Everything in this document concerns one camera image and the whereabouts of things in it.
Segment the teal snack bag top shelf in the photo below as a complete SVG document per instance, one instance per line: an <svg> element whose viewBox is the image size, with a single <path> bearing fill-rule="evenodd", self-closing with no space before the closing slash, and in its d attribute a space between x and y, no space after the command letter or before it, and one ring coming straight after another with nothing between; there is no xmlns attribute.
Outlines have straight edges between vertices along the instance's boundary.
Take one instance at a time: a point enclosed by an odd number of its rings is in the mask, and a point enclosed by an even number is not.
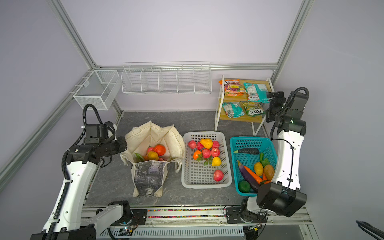
<svg viewBox="0 0 384 240"><path fill-rule="evenodd" d="M268 103L267 93L269 92L266 85L244 83L244 87L248 94L249 102Z"/></svg>

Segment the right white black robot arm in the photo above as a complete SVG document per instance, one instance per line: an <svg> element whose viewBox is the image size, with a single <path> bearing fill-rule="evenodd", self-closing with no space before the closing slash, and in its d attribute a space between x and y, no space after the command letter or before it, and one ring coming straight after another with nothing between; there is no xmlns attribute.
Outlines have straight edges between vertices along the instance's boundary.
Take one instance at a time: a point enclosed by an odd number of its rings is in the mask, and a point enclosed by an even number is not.
<svg viewBox="0 0 384 240"><path fill-rule="evenodd" d="M266 121L273 123L270 141L278 143L277 166L271 182L259 187L257 196L248 198L240 209L246 221L262 221L263 211L291 217L307 201L299 180L300 151L307 124L302 120L309 90L299 87L288 98L284 92L267 93L270 106Z"/></svg>

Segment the red tomato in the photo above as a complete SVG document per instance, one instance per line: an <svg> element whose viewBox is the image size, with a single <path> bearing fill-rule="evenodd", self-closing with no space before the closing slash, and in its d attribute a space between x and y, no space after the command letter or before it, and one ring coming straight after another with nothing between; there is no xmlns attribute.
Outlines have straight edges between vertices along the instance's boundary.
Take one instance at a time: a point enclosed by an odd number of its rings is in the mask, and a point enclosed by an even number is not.
<svg viewBox="0 0 384 240"><path fill-rule="evenodd" d="M156 145L153 150L158 154L159 157L163 156L167 152L164 145Z"/></svg>

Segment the cream canvas grocery bag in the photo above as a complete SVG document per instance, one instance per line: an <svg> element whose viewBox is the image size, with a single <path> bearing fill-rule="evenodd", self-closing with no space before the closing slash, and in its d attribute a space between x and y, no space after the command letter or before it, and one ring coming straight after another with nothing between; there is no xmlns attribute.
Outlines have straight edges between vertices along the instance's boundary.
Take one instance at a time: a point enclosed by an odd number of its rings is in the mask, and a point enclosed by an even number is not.
<svg viewBox="0 0 384 240"><path fill-rule="evenodd" d="M186 147L173 126L160 127L152 122L133 128L125 135L127 150L121 153L124 165L132 165L133 197L161 197L168 165L178 173Z"/></svg>

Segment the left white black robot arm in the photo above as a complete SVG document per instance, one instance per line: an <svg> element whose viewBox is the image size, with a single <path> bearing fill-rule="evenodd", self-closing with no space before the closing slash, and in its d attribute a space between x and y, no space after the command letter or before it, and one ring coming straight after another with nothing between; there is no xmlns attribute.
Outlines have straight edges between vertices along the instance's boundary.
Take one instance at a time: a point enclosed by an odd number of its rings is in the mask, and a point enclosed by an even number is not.
<svg viewBox="0 0 384 240"><path fill-rule="evenodd" d="M136 227L144 219L134 215L128 201L114 201L87 221L81 220L83 204L91 181L98 168L105 166L105 158L112 158L127 150L124 137L117 137L112 122L102 122L96 107L83 108L83 131L75 143L65 151L61 169L63 185L53 212L41 233L31 235L32 240L95 240L111 225Z"/></svg>

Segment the yellow brown mango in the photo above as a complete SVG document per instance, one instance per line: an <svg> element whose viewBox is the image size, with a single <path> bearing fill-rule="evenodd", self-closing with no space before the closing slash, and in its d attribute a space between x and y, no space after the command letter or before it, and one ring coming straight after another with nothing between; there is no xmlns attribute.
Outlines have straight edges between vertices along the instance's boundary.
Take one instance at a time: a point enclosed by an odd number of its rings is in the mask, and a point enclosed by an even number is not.
<svg viewBox="0 0 384 240"><path fill-rule="evenodd" d="M157 152L151 151L147 153L148 160L158 161L159 155Z"/></svg>

